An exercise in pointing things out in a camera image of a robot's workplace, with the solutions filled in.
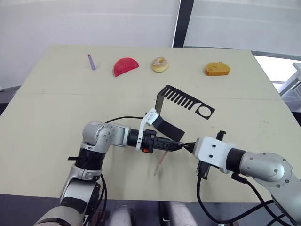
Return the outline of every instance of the beige tabletop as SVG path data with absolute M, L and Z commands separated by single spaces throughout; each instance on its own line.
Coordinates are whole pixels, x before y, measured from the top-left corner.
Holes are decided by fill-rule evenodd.
M 159 56 L 170 63 L 163 73 L 150 66 Z M 139 67 L 115 78 L 112 68 L 122 57 L 135 59 Z M 229 75 L 207 77 L 205 65 L 218 61 L 231 67 Z M 78 154 L 83 127 L 89 121 L 144 116 L 167 84 L 215 109 L 206 120 L 164 101 L 161 115 L 186 132 L 183 142 L 225 130 L 225 142 L 277 153 L 301 177 L 301 129 L 250 51 L 65 45 L 45 53 L 0 117 L 0 193 L 59 197 L 73 164 L 67 158 Z M 116 122 L 134 129 L 140 124 L 137 119 Z M 197 159 L 184 149 L 169 153 L 154 176 L 162 154 L 111 147 L 103 164 L 108 198 L 196 201 Z M 217 169 L 210 169 L 201 194 L 205 202 L 258 202 L 247 186 Z

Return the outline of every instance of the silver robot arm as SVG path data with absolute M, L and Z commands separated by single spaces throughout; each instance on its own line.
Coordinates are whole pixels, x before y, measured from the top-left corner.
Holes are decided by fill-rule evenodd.
M 42 216 L 37 226 L 81 226 L 85 215 L 93 212 L 97 203 L 100 185 L 97 180 L 102 173 L 102 164 L 110 145 L 127 144 L 129 126 L 90 122 L 83 130 L 78 157 L 67 177 L 60 205 Z
M 276 205 L 295 225 L 301 225 L 301 181 L 292 166 L 274 153 L 254 154 L 212 137 L 198 138 L 193 155 L 223 173 L 251 176 L 272 195 Z

